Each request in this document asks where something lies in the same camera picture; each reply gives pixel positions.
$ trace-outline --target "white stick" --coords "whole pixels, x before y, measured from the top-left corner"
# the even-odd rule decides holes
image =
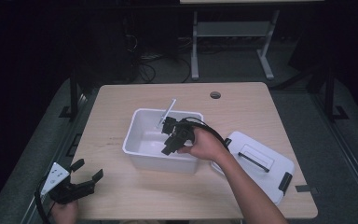
[[[173,108],[173,105],[175,103],[176,103],[176,99],[172,99],[172,103],[171,103],[170,107],[168,107],[168,109],[164,112],[164,114],[161,115],[161,119],[159,120],[159,123],[156,126],[156,128],[158,128],[159,125],[167,118],[168,114],[170,113],[170,111]]]

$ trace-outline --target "metal frame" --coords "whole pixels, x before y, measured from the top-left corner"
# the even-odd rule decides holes
[[[205,22],[198,21],[198,13],[194,11],[193,20],[193,49],[191,51],[191,78],[200,78],[199,64],[197,57],[197,37],[198,36],[264,36],[266,41],[262,49],[257,50],[258,59],[261,62],[264,73],[268,80],[274,79],[269,62],[267,51],[269,43],[275,30],[275,25],[279,17],[280,10],[275,10],[270,21],[218,21]]]

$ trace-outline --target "white plastic container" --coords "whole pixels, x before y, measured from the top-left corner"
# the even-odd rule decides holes
[[[189,154],[171,153],[169,156],[161,150],[168,135],[161,133],[162,124],[157,128],[161,115],[165,110],[140,108],[132,116],[131,126],[124,140],[123,150],[130,156],[133,165],[139,169],[189,173],[197,170],[198,159]],[[180,120],[196,118],[203,120],[203,116],[196,112],[172,110],[168,117]]]

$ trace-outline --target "wooden table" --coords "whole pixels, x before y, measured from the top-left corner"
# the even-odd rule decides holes
[[[220,99],[210,93],[218,91]],[[80,199],[85,219],[215,219],[242,218],[226,179],[208,161],[195,174],[175,174],[133,167],[123,152],[124,138],[138,108],[200,112],[204,121],[224,138],[234,131],[253,137],[295,163],[292,182],[279,208],[287,218],[312,218],[317,208],[296,155],[264,83],[197,83],[116,85],[101,87],[77,148],[74,161],[86,164],[72,174],[79,183],[103,169],[95,193]]]

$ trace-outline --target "human hand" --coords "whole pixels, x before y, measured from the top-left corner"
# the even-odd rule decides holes
[[[217,161],[221,156],[229,154],[222,143],[210,132],[194,127],[195,141],[191,147],[182,147],[178,153],[189,153],[194,157],[207,161]]]
[[[55,203],[52,205],[51,215],[57,224],[75,224],[78,214],[78,202],[67,204]]]

